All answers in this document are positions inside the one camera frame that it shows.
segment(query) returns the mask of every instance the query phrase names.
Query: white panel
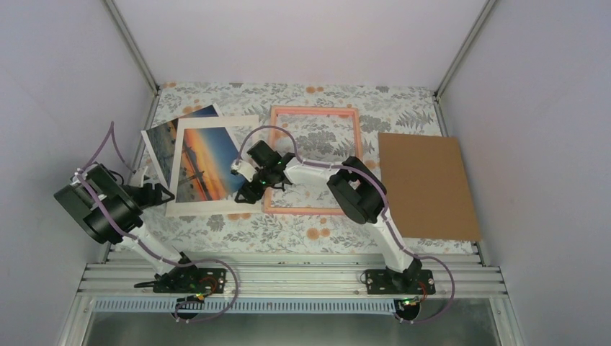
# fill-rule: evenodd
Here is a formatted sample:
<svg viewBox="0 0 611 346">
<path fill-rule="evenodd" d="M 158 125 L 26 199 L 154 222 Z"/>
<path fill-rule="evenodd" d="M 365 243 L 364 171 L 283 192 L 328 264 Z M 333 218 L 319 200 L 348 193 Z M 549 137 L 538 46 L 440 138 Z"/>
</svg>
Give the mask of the white panel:
<svg viewBox="0 0 611 346">
<path fill-rule="evenodd" d="M 527 345 L 611 345 L 610 18 L 499 1 L 444 95 Z"/>
<path fill-rule="evenodd" d="M 93 154 L 111 120 L 133 157 L 151 95 L 100 1 L 5 2 L 0 344 L 54 345 L 98 246 L 53 193 Z M 122 169 L 111 148 L 100 160 Z"/>
<path fill-rule="evenodd" d="M 116 0 L 157 81 L 436 89 L 484 0 Z"/>
</svg>

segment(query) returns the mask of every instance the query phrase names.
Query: brown cardboard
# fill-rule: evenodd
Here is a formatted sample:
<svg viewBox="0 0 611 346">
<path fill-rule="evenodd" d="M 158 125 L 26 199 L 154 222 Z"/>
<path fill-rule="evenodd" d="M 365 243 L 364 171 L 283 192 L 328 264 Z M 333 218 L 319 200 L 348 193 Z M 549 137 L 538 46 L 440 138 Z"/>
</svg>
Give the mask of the brown cardboard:
<svg viewBox="0 0 611 346">
<path fill-rule="evenodd" d="M 380 133 L 382 183 L 402 236 L 481 240 L 456 138 Z"/>
</svg>

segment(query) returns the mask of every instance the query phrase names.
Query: black mounting plate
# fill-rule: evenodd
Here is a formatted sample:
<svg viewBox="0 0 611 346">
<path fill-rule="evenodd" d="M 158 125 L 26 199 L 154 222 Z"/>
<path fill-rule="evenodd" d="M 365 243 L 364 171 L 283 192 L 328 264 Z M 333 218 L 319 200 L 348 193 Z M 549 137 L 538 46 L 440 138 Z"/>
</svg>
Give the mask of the black mounting plate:
<svg viewBox="0 0 611 346">
<path fill-rule="evenodd" d="M 435 294 L 435 284 L 430 284 L 429 279 L 433 278 L 433 272 L 430 270 L 420 270 L 416 284 L 411 285 L 406 290 L 399 290 L 393 284 L 390 274 L 386 269 L 369 269 L 365 271 L 365 282 L 367 286 L 367 294 L 422 294 L 422 288 L 418 284 L 421 282 L 427 288 L 427 294 Z"/>
<path fill-rule="evenodd" d="M 177 280 L 181 282 L 180 290 L 170 290 L 162 285 L 153 287 L 154 293 L 203 293 L 206 288 L 211 288 L 211 280 L 206 278 L 212 277 L 216 280 L 216 288 L 213 293 L 222 293 L 225 289 L 227 281 L 227 270 L 220 268 L 197 268 L 190 270 L 187 274 L 181 275 Z"/>
</svg>

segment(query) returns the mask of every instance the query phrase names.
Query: wire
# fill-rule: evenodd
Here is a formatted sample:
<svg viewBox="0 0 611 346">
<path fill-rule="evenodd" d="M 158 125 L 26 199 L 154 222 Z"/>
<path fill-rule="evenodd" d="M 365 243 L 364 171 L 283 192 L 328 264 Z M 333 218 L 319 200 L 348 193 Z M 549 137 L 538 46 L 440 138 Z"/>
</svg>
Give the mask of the wire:
<svg viewBox="0 0 611 346">
<path fill-rule="evenodd" d="M 89 168 L 89 166 L 91 166 L 95 159 L 97 158 L 97 156 L 99 155 L 100 152 L 102 152 L 102 149 L 104 148 L 104 146 L 106 145 L 106 142 L 108 142 L 108 138 L 112 138 L 112 146 L 115 147 L 115 151 L 117 152 L 117 156 L 119 156 L 119 160 L 121 160 L 121 162 L 131 171 L 131 172 L 135 172 L 135 170 L 126 162 L 126 160 L 123 158 L 123 155 L 121 155 L 121 151 L 119 151 L 119 146 L 117 146 L 117 140 L 115 138 L 115 122 L 111 121 L 110 122 L 110 127 L 108 128 L 108 132 L 106 132 L 106 136 L 104 137 L 104 140 L 102 140 L 102 144 L 99 145 L 99 147 L 96 149 L 96 152 L 94 153 L 94 155 L 89 159 L 89 161 L 83 166 L 83 170 L 86 170 L 87 168 Z"/>
<path fill-rule="evenodd" d="M 427 299 L 429 294 L 427 293 L 427 287 L 422 282 L 418 281 L 418 285 L 420 285 L 420 288 L 422 288 L 422 300 L 420 301 L 422 303 Z"/>
<path fill-rule="evenodd" d="M 115 151 L 117 152 L 117 155 L 119 156 L 119 159 L 121 159 L 121 161 L 128 167 L 128 169 L 131 170 L 131 167 L 129 167 L 127 162 L 125 162 L 125 160 L 123 159 L 121 153 L 119 152 L 119 148 L 117 147 L 117 144 L 116 144 L 116 141 L 115 141 L 115 124 L 114 124 L 114 122 L 110 123 L 110 128 L 108 129 L 108 133 L 104 137 L 102 145 L 100 145 L 100 147 L 96 150 L 95 154 L 87 162 L 87 164 L 85 165 L 85 169 L 88 168 L 89 166 L 91 166 L 91 164 L 94 162 L 94 160 L 99 155 L 100 151 L 102 151 L 102 148 L 104 147 L 104 145 L 108 141 L 109 136 L 112 136 L 112 142 L 115 145 Z M 115 220 L 112 218 L 112 216 L 110 215 L 110 213 L 108 212 L 108 210 L 104 206 L 104 203 L 102 203 L 102 201 L 97 196 L 97 193 L 95 192 L 93 187 L 83 177 L 83 175 L 82 175 L 83 172 L 84 172 L 83 169 L 80 169 L 80 168 L 77 169 L 77 171 L 74 173 L 75 178 L 81 183 L 81 185 L 83 185 L 85 190 L 92 197 L 92 199 L 94 200 L 94 202 L 96 203 L 96 205 L 98 206 L 100 211 L 102 212 L 102 215 L 104 215 L 104 217 L 107 219 L 107 221 L 111 225 L 111 227 L 118 234 L 120 234 L 121 236 L 128 237 L 128 238 L 132 239 L 133 241 L 135 241 L 142 248 L 142 250 L 144 250 L 144 252 L 146 252 L 152 258 L 154 258 L 154 259 L 156 259 L 156 260 L 158 260 L 160 262 L 164 262 L 164 263 L 167 263 L 169 265 L 173 265 L 175 267 L 191 267 L 192 265 L 197 265 L 197 264 L 200 264 L 200 263 L 214 262 L 214 263 L 218 263 L 219 265 L 224 266 L 227 270 L 229 270 L 231 276 L 233 277 L 233 281 L 236 283 L 236 288 L 234 290 L 235 292 L 234 292 L 233 298 L 231 299 L 229 304 L 223 310 L 219 311 L 218 313 L 216 313 L 216 314 L 214 314 L 212 316 L 209 316 L 209 317 L 206 317 L 206 318 L 202 318 L 202 319 L 191 319 L 191 320 L 188 320 L 188 319 L 183 319 L 183 318 L 180 318 L 178 316 L 175 316 L 177 318 L 177 321 L 184 321 L 186 323 L 199 323 L 199 322 L 204 322 L 204 321 L 210 321 L 211 319 L 215 319 L 215 318 L 223 315 L 229 309 L 231 309 L 231 307 L 238 300 L 238 295 L 239 295 L 239 291 L 240 291 L 240 283 L 238 281 L 238 275 L 236 274 L 236 272 L 233 270 L 232 267 L 230 267 L 224 261 L 221 261 L 220 259 L 215 259 L 215 258 L 198 259 L 198 260 L 191 261 L 191 262 L 188 262 L 188 263 L 178 263 L 178 262 L 174 262 L 174 261 L 171 261 L 170 259 L 166 259 L 166 258 L 163 258 L 163 257 L 157 255 L 155 252 L 153 252 L 151 249 L 149 249 L 137 236 L 135 236 L 133 234 L 129 234 L 129 233 L 123 231 L 119 227 L 119 225 L 115 222 Z"/>
<path fill-rule="evenodd" d="M 445 306 L 443 307 L 443 309 L 438 312 L 437 314 L 426 318 L 426 319 L 422 319 L 419 321 L 410 321 L 410 324 L 422 324 L 425 322 L 429 322 L 429 321 L 434 321 L 435 319 L 438 319 L 441 315 L 445 314 L 445 312 L 452 306 L 453 302 L 454 302 L 454 296 L 456 294 L 456 282 L 454 280 L 454 275 L 452 275 L 452 272 L 450 271 L 450 268 L 440 259 L 438 259 L 435 256 L 431 256 L 431 255 L 425 255 L 425 256 L 419 256 L 417 254 L 414 254 L 413 252 L 409 251 L 403 244 L 401 241 L 399 241 L 397 235 L 396 235 L 396 230 L 394 229 L 391 220 L 388 219 L 386 213 L 388 212 L 388 198 L 386 197 L 386 194 L 384 193 L 384 190 L 382 189 L 382 187 L 369 175 L 365 174 L 363 171 L 361 171 L 360 169 L 356 169 L 353 167 L 347 167 L 347 166 L 343 166 L 341 164 L 337 164 L 337 165 L 333 165 L 333 164 L 324 164 L 324 163 L 320 163 L 320 162 L 309 162 L 309 161 L 305 161 L 301 158 L 301 156 L 299 156 L 299 153 L 297 151 L 297 141 L 295 140 L 295 137 L 293 137 L 293 135 L 288 132 L 287 130 L 285 130 L 284 128 L 280 128 L 278 126 L 273 126 L 273 125 L 263 125 L 263 126 L 259 126 L 258 128 L 255 128 L 253 131 L 251 131 L 248 135 L 246 135 L 246 138 L 244 139 L 244 142 L 242 142 L 242 145 L 240 147 L 240 151 L 238 152 L 238 158 L 236 159 L 237 162 L 239 162 L 241 160 L 242 157 L 242 152 L 244 151 L 244 146 L 246 145 L 246 140 L 248 140 L 255 132 L 260 131 L 260 130 L 264 130 L 266 128 L 271 128 L 271 129 L 275 129 L 275 130 L 280 130 L 283 133 L 285 133 L 288 138 L 293 142 L 293 148 L 295 150 L 295 158 L 297 159 L 297 161 L 299 161 L 301 164 L 305 164 L 307 166 L 312 166 L 312 167 L 319 167 L 319 168 L 329 168 L 329 169 L 346 169 L 349 172 L 353 172 L 356 173 L 358 175 L 360 175 L 362 178 L 364 178 L 365 180 L 367 180 L 367 182 L 369 182 L 375 189 L 376 191 L 378 191 L 378 194 L 380 195 L 380 197 L 382 198 L 382 202 L 384 203 L 384 208 L 382 209 L 382 211 L 380 212 L 381 216 L 382 216 L 382 220 L 384 221 L 384 224 L 386 225 L 386 227 L 388 227 L 388 230 L 391 233 L 391 236 L 393 237 L 393 240 L 395 242 L 395 244 L 399 247 L 399 249 L 407 254 L 410 257 L 415 258 L 416 260 L 434 260 L 435 262 L 439 263 L 443 269 L 445 269 L 445 271 L 447 272 L 447 274 L 450 276 L 450 286 L 451 286 L 451 293 L 450 293 L 450 298 L 448 299 L 447 303 L 445 304 Z M 400 321 L 403 321 L 403 319 L 401 319 L 398 315 L 395 314 L 395 317 L 397 317 L 398 319 L 400 319 Z"/>
<path fill-rule="evenodd" d="M 207 276 L 203 278 L 202 280 L 200 280 L 200 283 L 202 283 L 204 280 L 209 280 L 210 282 L 212 282 L 212 285 L 210 286 L 210 294 L 214 293 L 214 291 L 216 290 L 216 287 L 218 286 L 218 281 L 211 276 Z"/>
<path fill-rule="evenodd" d="M 123 176 L 111 169 L 108 169 L 108 172 L 112 173 L 112 175 L 114 175 L 115 177 L 119 177 L 121 178 L 121 185 L 125 185 L 125 179 L 123 178 Z"/>
</svg>

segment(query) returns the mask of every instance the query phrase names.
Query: floral pattern surface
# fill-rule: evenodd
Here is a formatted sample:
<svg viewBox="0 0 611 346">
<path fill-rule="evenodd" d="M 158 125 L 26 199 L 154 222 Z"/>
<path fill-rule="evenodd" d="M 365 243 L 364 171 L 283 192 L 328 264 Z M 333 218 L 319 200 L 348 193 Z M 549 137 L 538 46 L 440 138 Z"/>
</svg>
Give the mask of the floral pattern surface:
<svg viewBox="0 0 611 346">
<path fill-rule="evenodd" d="M 219 106 L 224 116 L 258 115 L 261 125 L 269 124 L 270 107 L 273 105 L 356 107 L 360 114 L 363 161 L 377 176 L 380 176 L 379 132 L 441 135 L 432 93 L 424 88 L 394 86 L 168 83 L 162 90 L 153 125 L 212 103 Z M 316 155 L 321 155 L 322 151 L 328 151 L 326 159 L 345 157 L 350 148 L 354 148 L 352 143 L 346 142 L 347 137 L 338 137 L 341 132 L 336 129 L 291 128 L 290 131 L 301 143 L 300 152 L 310 159 L 320 159 Z M 262 134 L 260 138 L 267 138 L 267 134 Z M 145 153 L 142 165 L 147 164 L 150 164 L 150 159 Z M 337 254 L 379 252 L 369 233 L 345 216 L 247 213 L 167 218 L 164 208 L 159 206 L 145 210 L 143 220 L 162 241 L 180 250 Z M 412 251 L 418 253 L 473 253 L 469 241 L 405 241 Z"/>
</svg>

